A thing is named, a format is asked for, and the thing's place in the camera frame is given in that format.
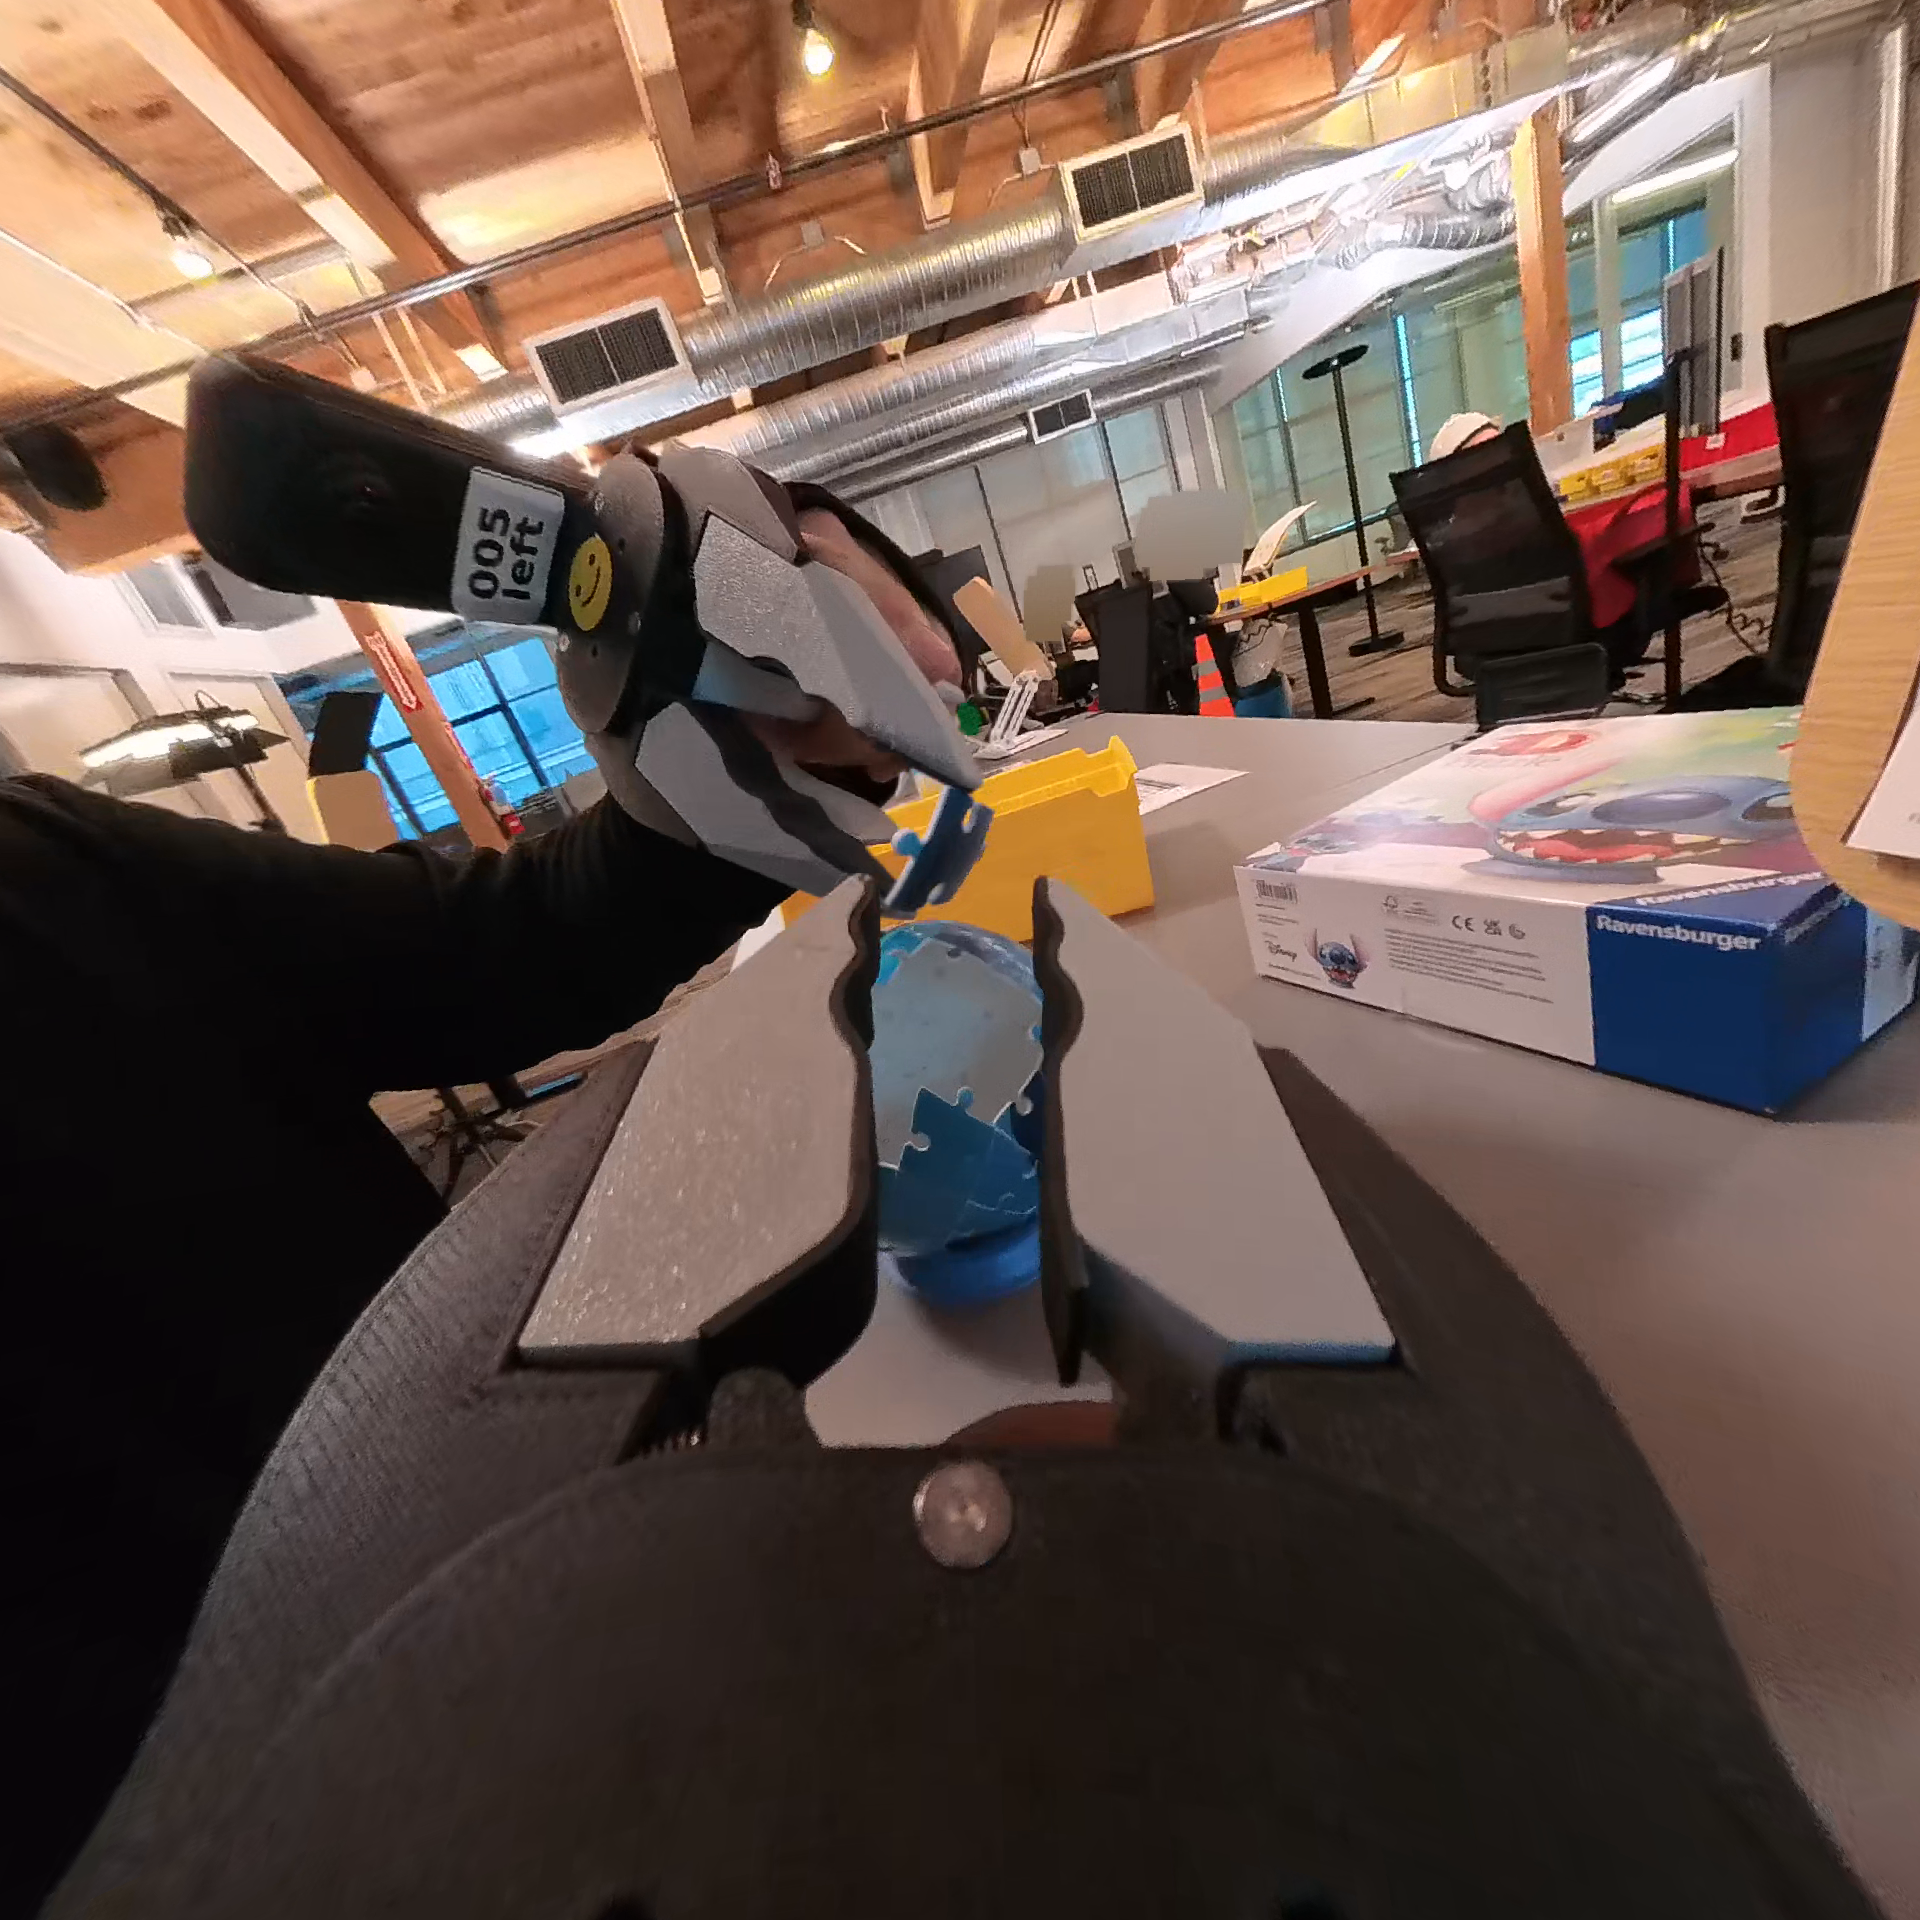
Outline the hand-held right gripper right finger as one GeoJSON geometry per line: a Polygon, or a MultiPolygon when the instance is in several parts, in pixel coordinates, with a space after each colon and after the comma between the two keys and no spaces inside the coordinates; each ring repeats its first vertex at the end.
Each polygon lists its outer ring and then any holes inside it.
{"type": "Polygon", "coordinates": [[[1055,1368],[1225,1383],[1398,1357],[1258,1037],[1077,889],[1034,894],[1055,1368]]]}

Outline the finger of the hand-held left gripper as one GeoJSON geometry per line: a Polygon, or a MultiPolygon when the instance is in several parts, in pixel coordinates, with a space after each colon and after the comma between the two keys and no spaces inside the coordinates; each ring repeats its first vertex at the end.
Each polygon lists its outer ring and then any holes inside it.
{"type": "Polygon", "coordinates": [[[632,741],[632,767],[695,843],[789,892],[892,879],[875,855],[888,811],[770,748],[734,709],[668,705],[632,741]]]}
{"type": "Polygon", "coordinates": [[[861,580],[729,515],[706,515],[697,549],[697,707],[806,773],[981,784],[947,699],[861,580]]]}

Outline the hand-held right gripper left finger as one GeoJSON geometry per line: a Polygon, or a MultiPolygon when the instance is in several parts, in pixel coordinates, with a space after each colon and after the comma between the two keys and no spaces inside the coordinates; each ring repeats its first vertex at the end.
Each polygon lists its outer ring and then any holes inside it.
{"type": "Polygon", "coordinates": [[[541,1368],[808,1387],[878,1298],[878,891],[850,879],[661,1035],[516,1332],[541,1368]]]}

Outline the blue puzzle piece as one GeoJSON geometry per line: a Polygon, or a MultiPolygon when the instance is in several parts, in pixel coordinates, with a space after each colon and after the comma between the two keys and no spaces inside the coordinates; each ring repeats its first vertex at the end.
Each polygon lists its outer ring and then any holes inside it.
{"type": "Polygon", "coordinates": [[[911,919],[949,906],[981,862],[994,822],[996,809],[975,792],[945,786],[926,828],[901,828],[892,838],[903,868],[880,900],[882,913],[911,919]]]}

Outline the blue ball stand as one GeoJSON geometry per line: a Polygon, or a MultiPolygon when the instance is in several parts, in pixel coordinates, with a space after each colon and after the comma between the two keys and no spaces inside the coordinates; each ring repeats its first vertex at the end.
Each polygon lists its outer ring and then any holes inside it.
{"type": "Polygon", "coordinates": [[[930,1253],[892,1256],[901,1287],[930,1309],[960,1313],[990,1308],[1036,1289],[1040,1222],[973,1236],[930,1253]]]}

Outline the blue puzzle ball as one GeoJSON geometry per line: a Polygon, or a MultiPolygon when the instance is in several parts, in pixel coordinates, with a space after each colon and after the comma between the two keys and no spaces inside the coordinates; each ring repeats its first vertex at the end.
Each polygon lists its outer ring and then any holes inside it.
{"type": "Polygon", "coordinates": [[[1043,995],[1028,949],[952,919],[892,927],[873,1023],[882,1249],[1040,1222],[1043,995]]]}

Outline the person's left forearm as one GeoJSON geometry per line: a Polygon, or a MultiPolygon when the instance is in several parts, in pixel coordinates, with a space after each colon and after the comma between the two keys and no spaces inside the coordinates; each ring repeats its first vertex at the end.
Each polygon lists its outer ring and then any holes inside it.
{"type": "Polygon", "coordinates": [[[786,896],[617,803],[454,856],[312,845],[5,781],[5,987],[45,1037],[221,1035],[289,1021],[357,1095],[479,1082],[657,1014],[786,896]]]}

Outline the white and blue puzzle box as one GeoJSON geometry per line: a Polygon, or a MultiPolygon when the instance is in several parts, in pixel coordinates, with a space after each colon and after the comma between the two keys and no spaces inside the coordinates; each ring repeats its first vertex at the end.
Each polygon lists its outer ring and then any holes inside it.
{"type": "Polygon", "coordinates": [[[1237,866],[1258,974],[1777,1116],[1917,1001],[1817,868],[1800,711],[1510,724],[1237,866]]]}

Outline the person's left hand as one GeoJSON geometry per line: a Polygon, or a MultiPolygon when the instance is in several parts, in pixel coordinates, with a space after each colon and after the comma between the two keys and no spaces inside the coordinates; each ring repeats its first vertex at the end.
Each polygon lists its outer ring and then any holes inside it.
{"type": "Polygon", "coordinates": [[[939,697],[956,709],[966,669],[945,612],[937,608],[914,563],[865,515],[837,502],[799,510],[805,553],[858,584],[939,697]]]}

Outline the wooden sign board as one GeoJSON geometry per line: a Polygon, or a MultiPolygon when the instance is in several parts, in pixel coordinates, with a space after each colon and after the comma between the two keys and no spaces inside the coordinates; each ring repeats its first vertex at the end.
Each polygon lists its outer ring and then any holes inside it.
{"type": "Polygon", "coordinates": [[[1011,682],[1021,676],[1038,682],[1055,678],[1047,646],[1028,635],[1024,620],[987,578],[964,582],[952,593],[952,603],[1011,682]]]}
{"type": "Polygon", "coordinates": [[[1809,684],[1792,758],[1792,798],[1817,866],[1853,898],[1910,929],[1919,925],[1917,858],[1858,849],[1849,836],[1917,693],[1917,366],[1906,366],[1809,684]]]}

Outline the black ceiling speaker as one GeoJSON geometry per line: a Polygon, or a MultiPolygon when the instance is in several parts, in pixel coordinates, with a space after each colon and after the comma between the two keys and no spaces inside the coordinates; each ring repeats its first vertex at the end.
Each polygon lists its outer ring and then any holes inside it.
{"type": "Polygon", "coordinates": [[[109,483],[84,439],[60,422],[7,426],[3,493],[27,515],[94,513],[109,483]]]}

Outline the white air vent grille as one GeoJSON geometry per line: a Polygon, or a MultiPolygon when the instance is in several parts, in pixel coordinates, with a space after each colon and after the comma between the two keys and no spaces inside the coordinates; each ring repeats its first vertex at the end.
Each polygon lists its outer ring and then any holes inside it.
{"type": "Polygon", "coordinates": [[[1062,199],[1077,246],[1204,203],[1193,129],[1184,119],[1062,161],[1062,199]]]}
{"type": "Polygon", "coordinates": [[[552,411],[570,417],[691,373],[676,313],[643,297],[520,343],[552,411]]]}

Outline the studio light on tripod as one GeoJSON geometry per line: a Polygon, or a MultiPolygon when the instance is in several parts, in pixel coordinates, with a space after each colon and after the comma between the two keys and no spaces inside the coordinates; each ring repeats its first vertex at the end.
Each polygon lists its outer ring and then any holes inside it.
{"type": "Polygon", "coordinates": [[[82,783],[120,800],[139,800],[213,773],[236,773],[259,811],[259,830],[285,836],[287,822],[253,769],[266,764],[276,747],[287,745],[289,739],[253,711],[202,703],[86,747],[82,783]]]}

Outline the black office chair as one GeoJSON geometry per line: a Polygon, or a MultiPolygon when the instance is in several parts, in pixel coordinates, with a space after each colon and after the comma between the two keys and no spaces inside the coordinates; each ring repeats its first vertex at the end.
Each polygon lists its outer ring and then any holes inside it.
{"type": "Polygon", "coordinates": [[[1766,684],[1802,703],[1908,350],[1917,282],[1766,331],[1783,464],[1779,585],[1766,684]]]}
{"type": "Polygon", "coordinates": [[[1642,576],[1633,612],[1597,625],[1587,565],[1542,453],[1523,424],[1392,477],[1421,557],[1434,629],[1430,667],[1443,697],[1474,707],[1479,729],[1601,714],[1631,695],[1646,667],[1682,688],[1684,627],[1731,608],[1701,527],[1676,525],[1680,477],[1669,474],[1669,542],[1642,576]]]}

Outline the wooden pillar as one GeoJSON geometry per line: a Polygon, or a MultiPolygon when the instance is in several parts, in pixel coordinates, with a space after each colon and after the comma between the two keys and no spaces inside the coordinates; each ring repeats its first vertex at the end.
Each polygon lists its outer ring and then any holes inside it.
{"type": "Polygon", "coordinates": [[[1529,422],[1549,436],[1572,422],[1572,309],[1561,108],[1515,132],[1510,151],[1529,422]]]}

